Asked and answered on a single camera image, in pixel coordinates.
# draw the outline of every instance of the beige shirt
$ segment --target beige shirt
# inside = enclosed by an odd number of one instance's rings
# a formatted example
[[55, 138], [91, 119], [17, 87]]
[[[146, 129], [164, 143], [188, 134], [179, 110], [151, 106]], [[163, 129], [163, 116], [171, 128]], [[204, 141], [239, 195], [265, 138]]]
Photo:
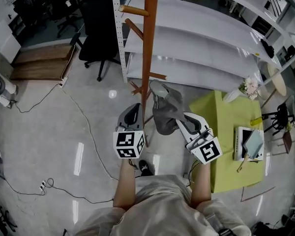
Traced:
[[218, 236], [206, 218], [213, 214], [237, 236], [251, 236], [249, 228], [221, 201], [188, 204], [190, 190], [177, 176], [140, 177], [136, 204], [125, 211], [109, 207], [95, 211], [76, 236]]

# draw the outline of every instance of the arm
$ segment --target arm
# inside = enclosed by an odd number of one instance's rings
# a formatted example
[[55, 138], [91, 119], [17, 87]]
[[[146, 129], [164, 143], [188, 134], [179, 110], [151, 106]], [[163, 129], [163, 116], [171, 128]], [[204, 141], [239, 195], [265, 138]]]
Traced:
[[199, 164], [194, 187], [191, 192], [190, 206], [196, 208], [200, 203], [211, 200], [211, 164]]
[[123, 159], [113, 207], [120, 207], [124, 210], [130, 209], [134, 205], [135, 194], [134, 167], [129, 164], [128, 160]]

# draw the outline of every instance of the glossy floor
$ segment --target glossy floor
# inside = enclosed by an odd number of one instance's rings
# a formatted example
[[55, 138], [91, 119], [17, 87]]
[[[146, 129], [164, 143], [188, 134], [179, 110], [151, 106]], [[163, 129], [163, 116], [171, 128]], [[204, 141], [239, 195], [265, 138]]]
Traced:
[[[118, 65], [105, 63], [102, 82], [96, 80], [98, 69], [99, 63], [85, 69], [83, 63], [75, 59], [63, 89], [89, 119], [103, 164], [112, 177], [118, 178], [120, 160], [113, 151], [112, 132], [119, 114], [140, 100], [138, 96], [132, 96], [132, 88], [123, 83]], [[53, 82], [20, 84], [18, 106], [22, 111], [28, 110], [54, 85]], [[201, 88], [171, 86], [183, 94], [186, 110], [190, 100], [209, 92]], [[273, 97], [265, 111], [275, 110], [283, 100]], [[152, 99], [149, 99], [147, 116], [151, 104]], [[161, 136], [152, 121], [147, 126], [147, 134], [151, 146], [144, 156], [160, 155], [159, 174], [182, 176], [188, 171], [190, 155], [184, 150], [184, 139], [179, 131], [171, 136]], [[281, 149], [269, 143], [266, 147], [268, 153]], [[0, 109], [0, 152], [4, 175], [19, 192], [39, 193], [42, 180], [52, 177], [56, 187], [76, 196], [85, 196], [92, 202], [109, 200], [114, 195], [117, 182], [103, 169], [85, 118], [59, 87], [29, 113], [21, 114], [15, 106], [12, 110]], [[268, 156], [265, 166], [264, 181], [245, 188], [243, 199], [274, 187], [264, 195], [245, 202], [240, 201], [242, 189], [213, 195], [223, 200], [248, 226], [260, 220], [274, 224], [289, 210], [295, 191], [295, 144], [289, 155]], [[43, 197], [18, 195], [0, 179], [0, 204], [10, 211], [18, 225], [16, 235], [57, 236], [62, 235], [64, 228], [72, 235], [74, 227], [96, 208], [111, 206], [112, 202], [91, 205], [55, 189], [47, 189]]]

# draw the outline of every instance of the wooden coat rack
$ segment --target wooden coat rack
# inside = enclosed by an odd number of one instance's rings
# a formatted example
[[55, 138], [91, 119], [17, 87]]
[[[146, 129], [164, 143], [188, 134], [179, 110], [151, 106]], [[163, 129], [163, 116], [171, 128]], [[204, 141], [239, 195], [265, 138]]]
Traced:
[[[141, 94], [143, 118], [145, 118], [147, 100], [151, 94], [151, 90], [148, 90], [149, 78], [153, 77], [165, 80], [167, 77], [162, 74], [151, 72], [157, 0], [145, 0], [144, 10], [127, 5], [121, 5], [119, 11], [144, 17], [143, 32], [129, 18], [125, 20], [125, 23], [143, 40], [142, 86], [139, 87], [134, 82], [130, 82], [130, 84], [134, 87], [134, 90], [132, 91], [133, 95], [137, 93]], [[144, 121], [144, 124], [150, 119], [152, 119], [152, 116]]]

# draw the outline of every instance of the yellow-green tablecloth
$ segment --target yellow-green tablecloth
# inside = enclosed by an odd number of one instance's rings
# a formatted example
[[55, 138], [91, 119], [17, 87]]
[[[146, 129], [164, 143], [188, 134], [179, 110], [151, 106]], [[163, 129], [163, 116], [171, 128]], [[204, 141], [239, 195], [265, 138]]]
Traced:
[[[260, 182], [264, 177], [264, 162], [247, 162], [240, 173], [241, 162], [234, 161], [235, 128], [252, 127], [250, 121], [261, 116], [258, 101], [238, 97], [230, 103], [223, 102], [225, 93], [212, 91], [189, 104], [190, 110], [206, 119], [214, 136], [217, 136], [223, 155], [211, 163], [211, 190], [222, 192]], [[192, 172], [195, 177], [197, 168]]]

